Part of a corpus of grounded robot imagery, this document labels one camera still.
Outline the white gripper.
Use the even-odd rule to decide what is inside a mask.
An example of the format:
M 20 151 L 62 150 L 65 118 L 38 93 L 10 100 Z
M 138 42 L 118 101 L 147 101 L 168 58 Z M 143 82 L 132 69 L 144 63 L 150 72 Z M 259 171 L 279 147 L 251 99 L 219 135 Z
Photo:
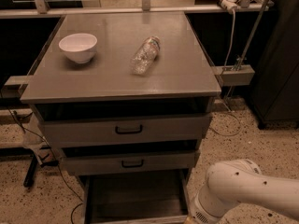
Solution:
M 189 204 L 189 214 L 184 224 L 217 224 L 221 219 L 210 215 L 199 202 L 199 197 L 194 196 Z

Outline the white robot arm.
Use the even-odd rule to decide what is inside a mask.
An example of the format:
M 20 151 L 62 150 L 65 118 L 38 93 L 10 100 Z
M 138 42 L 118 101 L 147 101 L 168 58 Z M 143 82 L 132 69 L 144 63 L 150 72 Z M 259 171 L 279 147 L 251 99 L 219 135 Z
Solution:
M 184 224 L 217 224 L 241 203 L 259 205 L 299 219 L 299 180 L 263 175 L 251 160 L 220 161 L 206 171 L 205 184 L 190 201 Z

